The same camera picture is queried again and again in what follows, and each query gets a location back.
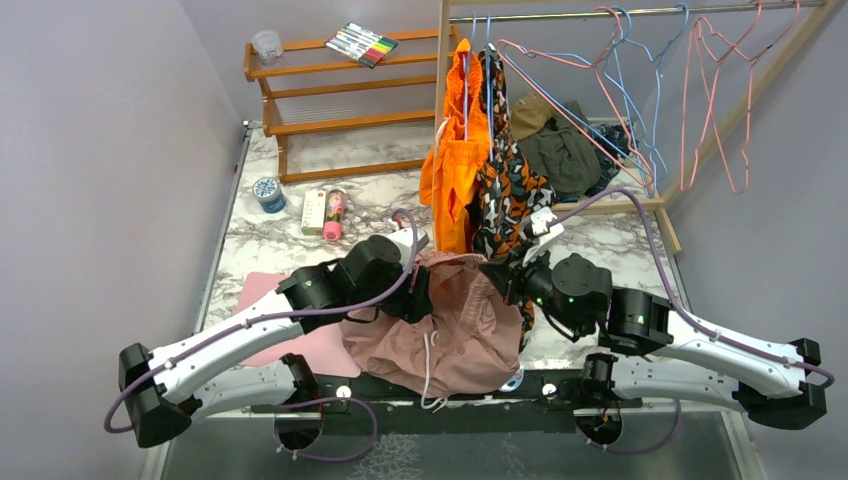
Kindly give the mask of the pink shorts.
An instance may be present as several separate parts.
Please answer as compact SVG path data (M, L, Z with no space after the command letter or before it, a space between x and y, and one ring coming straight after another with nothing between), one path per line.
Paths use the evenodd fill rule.
M363 372L419 394L425 410L499 389L520 369L523 317L480 272L485 261L480 254L420 255L432 312L410 324L372 307L358 310L340 325L344 348Z

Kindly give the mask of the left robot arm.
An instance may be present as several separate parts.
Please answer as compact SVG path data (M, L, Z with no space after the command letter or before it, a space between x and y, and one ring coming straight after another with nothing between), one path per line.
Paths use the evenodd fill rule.
M303 356L285 354L260 367L243 361L364 308L421 319L432 306L426 276L413 266L428 242L426 232L412 228L372 235L344 257L294 270L244 310L194 336L154 349L126 346L118 355L120 394L105 430L119 432L112 420L123 406L137 446L150 448L218 413L282 403L306 408L317 383Z

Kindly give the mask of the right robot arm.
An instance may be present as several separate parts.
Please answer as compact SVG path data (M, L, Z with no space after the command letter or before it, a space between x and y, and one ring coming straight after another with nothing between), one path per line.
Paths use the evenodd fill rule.
M481 273L510 303L529 300L568 340L594 336L601 352L558 395L576 408L635 405L647 397L688 400L742 412L761 426L802 430L827 412L824 387L807 376L817 343L760 341L686 318L665 298L616 287L606 268L572 254L528 264L501 259Z

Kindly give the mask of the camouflage orange black shorts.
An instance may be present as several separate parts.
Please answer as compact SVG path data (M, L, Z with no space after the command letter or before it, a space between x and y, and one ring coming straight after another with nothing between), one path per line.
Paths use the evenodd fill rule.
M478 170L476 199L469 207L473 251L496 259L522 243L521 224L533 212L554 203L555 192L546 177L535 173L510 128L506 72L503 59L492 45L494 95L494 160L488 157ZM480 92L485 113L485 94Z

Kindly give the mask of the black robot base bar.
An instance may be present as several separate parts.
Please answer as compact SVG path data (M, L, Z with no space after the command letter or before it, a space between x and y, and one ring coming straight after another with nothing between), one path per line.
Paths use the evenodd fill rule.
M574 369L529 370L512 391L456 394L441 410L428 410L416 392L371 375L319 375L315 393L250 411L275 414L289 430L320 427L328 435L364 435L373 420L381 434L574 433L576 410L606 407L600 395L584 392L581 376Z

